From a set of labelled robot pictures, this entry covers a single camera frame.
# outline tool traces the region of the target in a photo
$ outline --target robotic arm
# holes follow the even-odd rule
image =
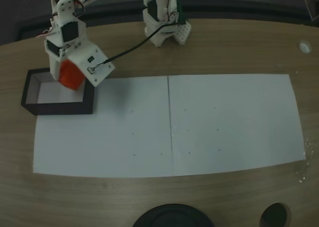
[[[53,78],[75,90],[85,77],[98,86],[115,69],[100,48],[90,42],[86,24],[79,19],[85,6],[93,1],[51,0],[51,28],[42,34],[46,37],[44,45]],[[144,0],[144,4],[148,7],[143,11],[145,34],[155,46],[161,46],[170,36],[185,44],[191,27],[179,18],[177,0]],[[76,7],[81,8],[79,15],[75,14]]]

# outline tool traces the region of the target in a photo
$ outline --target black box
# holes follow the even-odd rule
[[[33,115],[92,114],[94,86],[87,80],[77,91],[55,81],[50,68],[29,70],[21,106]]]

